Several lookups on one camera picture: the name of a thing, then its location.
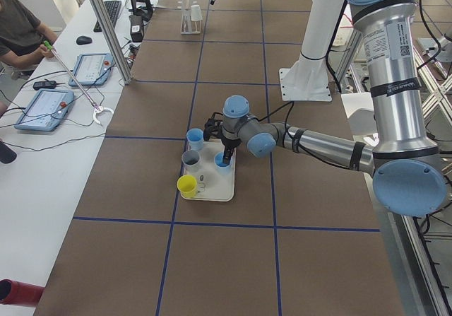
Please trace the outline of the blue plastic cup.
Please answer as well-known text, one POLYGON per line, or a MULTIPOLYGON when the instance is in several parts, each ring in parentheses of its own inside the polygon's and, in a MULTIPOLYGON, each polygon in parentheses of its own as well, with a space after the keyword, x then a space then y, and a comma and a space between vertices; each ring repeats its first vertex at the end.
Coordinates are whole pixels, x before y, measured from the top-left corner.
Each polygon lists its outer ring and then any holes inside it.
POLYGON ((203 148, 204 138, 202 129, 193 128, 188 130, 186 139, 191 150, 200 151, 203 148))
POLYGON ((219 152, 214 157, 215 169, 220 175, 228 175, 232 172, 232 166, 230 163, 226 164, 223 162, 223 152, 219 152))

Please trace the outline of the white plastic cup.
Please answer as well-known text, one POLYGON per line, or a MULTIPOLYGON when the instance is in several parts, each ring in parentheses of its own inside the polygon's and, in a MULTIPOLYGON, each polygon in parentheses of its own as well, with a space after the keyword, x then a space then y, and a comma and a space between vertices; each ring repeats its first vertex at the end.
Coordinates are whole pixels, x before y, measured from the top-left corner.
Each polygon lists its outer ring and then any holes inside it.
POLYGON ((191 5, 190 12, 192 22, 199 22, 203 20, 202 10, 199 4, 191 5))

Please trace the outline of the grey plastic cup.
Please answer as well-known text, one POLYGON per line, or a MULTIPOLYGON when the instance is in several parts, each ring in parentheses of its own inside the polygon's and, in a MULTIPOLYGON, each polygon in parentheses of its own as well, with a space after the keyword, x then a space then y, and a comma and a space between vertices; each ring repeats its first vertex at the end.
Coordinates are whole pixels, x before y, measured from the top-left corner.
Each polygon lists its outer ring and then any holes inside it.
POLYGON ((200 169, 201 157, 198 151, 187 150, 182 154, 182 163, 187 172, 197 172, 200 169))

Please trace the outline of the cream plastic tray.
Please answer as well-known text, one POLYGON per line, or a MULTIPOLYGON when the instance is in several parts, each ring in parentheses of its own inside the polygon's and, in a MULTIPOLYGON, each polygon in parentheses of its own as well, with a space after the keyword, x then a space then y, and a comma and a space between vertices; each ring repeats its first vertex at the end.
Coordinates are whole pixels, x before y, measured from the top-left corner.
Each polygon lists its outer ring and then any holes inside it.
POLYGON ((214 157, 223 152, 223 144, 218 140, 207 141, 198 151, 201 157, 200 169, 197 172, 187 172, 183 175, 193 175, 196 178, 198 192, 194 198, 188 200, 230 201, 234 196, 235 156, 230 160, 232 172, 220 175, 215 169, 214 157))

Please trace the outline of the black power box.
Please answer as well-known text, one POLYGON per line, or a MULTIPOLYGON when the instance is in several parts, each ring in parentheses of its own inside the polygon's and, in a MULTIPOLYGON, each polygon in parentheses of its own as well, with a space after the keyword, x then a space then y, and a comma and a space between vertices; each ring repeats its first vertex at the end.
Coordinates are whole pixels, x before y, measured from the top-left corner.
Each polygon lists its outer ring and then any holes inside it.
POLYGON ((141 16, 130 15, 130 36, 132 42, 142 42, 144 37, 143 19, 141 16))

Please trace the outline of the black keyboard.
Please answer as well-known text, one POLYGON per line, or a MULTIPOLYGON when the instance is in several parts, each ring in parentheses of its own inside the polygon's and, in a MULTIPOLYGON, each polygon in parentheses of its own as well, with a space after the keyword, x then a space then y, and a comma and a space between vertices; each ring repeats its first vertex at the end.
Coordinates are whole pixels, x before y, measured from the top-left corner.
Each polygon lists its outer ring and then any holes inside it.
MULTIPOLYGON (((120 11, 121 11, 122 2, 120 0, 107 0, 107 1, 103 1, 103 3, 104 3, 105 10, 107 12, 107 17, 109 18, 109 20, 112 24, 112 29, 114 31, 120 11)), ((95 11, 96 17, 98 17, 98 12, 99 11, 97 11, 97 10, 95 11)), ((96 24, 93 28, 93 32, 94 33, 102 32, 102 27, 100 25, 99 20, 96 21, 96 24)))

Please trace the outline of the white chair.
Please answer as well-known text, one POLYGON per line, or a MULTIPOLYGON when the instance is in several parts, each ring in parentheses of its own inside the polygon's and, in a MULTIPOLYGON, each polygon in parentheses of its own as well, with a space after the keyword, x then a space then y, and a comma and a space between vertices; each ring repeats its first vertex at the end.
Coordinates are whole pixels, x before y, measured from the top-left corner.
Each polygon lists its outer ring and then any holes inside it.
POLYGON ((341 99, 353 135, 364 136, 377 133, 370 93, 343 94, 341 99))

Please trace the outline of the black computer mouse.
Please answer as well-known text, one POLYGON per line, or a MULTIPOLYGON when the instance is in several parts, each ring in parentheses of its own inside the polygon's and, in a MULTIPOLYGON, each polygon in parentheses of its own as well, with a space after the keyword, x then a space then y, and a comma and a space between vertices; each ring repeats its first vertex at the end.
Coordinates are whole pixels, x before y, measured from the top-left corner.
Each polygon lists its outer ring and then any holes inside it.
POLYGON ((77 45, 88 45, 91 44, 92 42, 93 42, 92 38, 85 35, 81 35, 76 38, 77 45))

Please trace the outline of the blue teach pendant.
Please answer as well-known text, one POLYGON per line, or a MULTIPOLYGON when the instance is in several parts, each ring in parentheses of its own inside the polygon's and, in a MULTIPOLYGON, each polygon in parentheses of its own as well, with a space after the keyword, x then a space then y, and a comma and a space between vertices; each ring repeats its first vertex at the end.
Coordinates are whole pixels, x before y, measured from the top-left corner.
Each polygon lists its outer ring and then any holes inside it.
POLYGON ((113 63, 110 53, 80 54, 73 74, 83 86, 101 86, 109 78, 113 63))
POLYGON ((40 89, 30 101, 14 127, 18 130, 51 132, 71 109, 72 90, 40 89))

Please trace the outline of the near blue teach pendant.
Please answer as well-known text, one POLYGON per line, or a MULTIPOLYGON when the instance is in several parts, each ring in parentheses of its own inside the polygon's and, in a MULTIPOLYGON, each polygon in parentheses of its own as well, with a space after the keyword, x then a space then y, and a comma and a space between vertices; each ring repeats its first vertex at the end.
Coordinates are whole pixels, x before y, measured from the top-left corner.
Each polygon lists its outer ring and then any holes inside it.
POLYGON ((51 132, 71 109, 72 90, 40 89, 30 101, 14 127, 18 130, 51 132))

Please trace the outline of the black handheld remote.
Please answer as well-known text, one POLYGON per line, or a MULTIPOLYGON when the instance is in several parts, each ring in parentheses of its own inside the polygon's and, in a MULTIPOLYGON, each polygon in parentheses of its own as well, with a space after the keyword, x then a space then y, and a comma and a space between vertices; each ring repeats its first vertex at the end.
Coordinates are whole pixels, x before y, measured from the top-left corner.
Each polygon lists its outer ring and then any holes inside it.
POLYGON ((56 81, 36 81, 32 85, 34 90, 55 89, 56 86, 57 86, 57 82, 56 81))

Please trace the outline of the seated person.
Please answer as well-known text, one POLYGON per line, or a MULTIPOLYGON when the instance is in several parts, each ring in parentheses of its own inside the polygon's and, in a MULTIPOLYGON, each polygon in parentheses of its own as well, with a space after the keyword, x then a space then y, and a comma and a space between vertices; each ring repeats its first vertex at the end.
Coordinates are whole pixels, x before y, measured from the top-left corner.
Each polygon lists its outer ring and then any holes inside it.
POLYGON ((27 69, 54 55, 44 41, 57 35, 19 0, 1 0, 1 62, 27 69))

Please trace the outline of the red cylinder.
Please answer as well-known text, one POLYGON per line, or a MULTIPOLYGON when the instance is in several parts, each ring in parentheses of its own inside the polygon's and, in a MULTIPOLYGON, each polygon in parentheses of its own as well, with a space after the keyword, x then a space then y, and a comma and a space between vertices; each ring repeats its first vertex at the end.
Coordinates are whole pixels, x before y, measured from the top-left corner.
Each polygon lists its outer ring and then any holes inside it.
POLYGON ((44 287, 10 279, 1 280, 1 304, 37 307, 44 287))

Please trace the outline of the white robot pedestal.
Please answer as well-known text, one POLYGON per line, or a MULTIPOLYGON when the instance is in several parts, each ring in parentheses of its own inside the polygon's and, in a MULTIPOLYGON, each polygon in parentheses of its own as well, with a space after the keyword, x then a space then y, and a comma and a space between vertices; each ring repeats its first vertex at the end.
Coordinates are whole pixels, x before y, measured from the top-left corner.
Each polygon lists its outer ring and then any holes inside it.
POLYGON ((330 102, 326 55, 345 0, 313 0, 299 59, 280 69, 284 101, 330 102))

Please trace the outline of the aluminium frame post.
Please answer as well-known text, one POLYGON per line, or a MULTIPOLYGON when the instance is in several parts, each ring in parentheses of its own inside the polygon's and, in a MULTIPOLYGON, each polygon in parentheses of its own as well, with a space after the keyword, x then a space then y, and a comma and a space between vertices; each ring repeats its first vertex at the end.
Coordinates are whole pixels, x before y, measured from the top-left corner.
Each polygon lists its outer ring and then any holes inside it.
POLYGON ((115 31, 112 29, 112 24, 107 17, 107 12, 104 7, 103 0, 90 0, 94 12, 97 10, 100 25, 102 27, 102 34, 107 42, 109 50, 114 57, 114 61, 117 65, 119 73, 121 74, 121 78, 125 85, 129 85, 131 83, 131 71, 129 65, 126 62, 126 58, 123 55, 122 48, 119 45, 119 41, 117 39, 117 35, 115 31))

